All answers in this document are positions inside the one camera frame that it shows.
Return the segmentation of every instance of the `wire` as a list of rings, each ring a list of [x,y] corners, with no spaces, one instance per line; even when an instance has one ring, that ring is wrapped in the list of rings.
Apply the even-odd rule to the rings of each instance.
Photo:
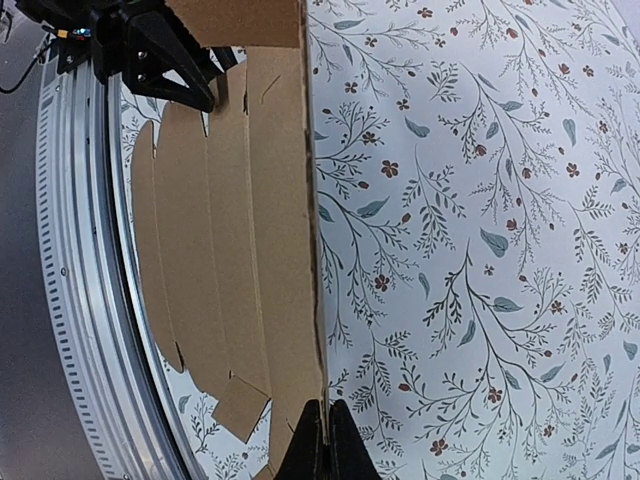
[[[20,80],[18,80],[18,83],[16,83],[13,87],[11,88],[2,88],[0,87],[0,93],[3,95],[10,95],[12,93],[14,93],[16,90],[18,90],[22,84],[24,83],[24,81],[27,79],[27,77],[29,76],[29,74],[31,73],[31,71],[33,70],[33,67],[35,67],[36,63],[38,63],[38,60],[40,59],[40,57],[42,56],[42,54],[44,54],[47,50],[49,50],[53,44],[55,43],[55,39],[52,40],[51,42],[45,44],[33,57],[33,60],[31,60],[31,63],[29,64],[29,66],[27,67],[27,69],[25,70],[25,72],[22,74],[22,77],[20,78]]]

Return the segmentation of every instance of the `cardboard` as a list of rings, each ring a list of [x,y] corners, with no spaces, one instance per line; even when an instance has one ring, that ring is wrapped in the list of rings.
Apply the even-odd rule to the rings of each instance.
[[[264,46],[214,81],[208,136],[201,113],[178,104],[155,151],[151,126],[140,133],[144,300],[162,353],[219,400],[214,417],[238,438],[272,400],[270,478],[327,385],[306,13],[301,0],[272,0],[259,19],[257,1],[168,4],[202,45]],[[216,18],[235,27],[214,29]]]

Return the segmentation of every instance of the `floral pattern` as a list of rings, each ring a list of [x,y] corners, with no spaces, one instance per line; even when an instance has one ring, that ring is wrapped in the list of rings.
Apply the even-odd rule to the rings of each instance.
[[[640,51],[609,0],[309,22],[330,394],[382,478],[640,479]],[[127,168],[160,106],[122,101]],[[167,370],[210,477],[256,472],[266,428],[231,445]]]

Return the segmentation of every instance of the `cardboard box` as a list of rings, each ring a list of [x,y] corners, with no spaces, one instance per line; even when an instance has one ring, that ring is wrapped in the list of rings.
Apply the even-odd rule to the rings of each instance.
[[[247,61],[214,81],[208,118],[169,104],[157,148],[151,123],[139,134],[144,300],[160,350],[232,433],[246,441],[273,401],[268,478],[327,385],[305,2],[167,3],[201,45],[246,45]]]

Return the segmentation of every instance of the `metal frame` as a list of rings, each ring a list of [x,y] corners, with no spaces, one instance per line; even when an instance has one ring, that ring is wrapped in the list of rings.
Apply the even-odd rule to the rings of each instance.
[[[76,411],[108,480],[207,478],[171,402],[139,294],[117,80],[45,65],[36,191],[47,301]]]

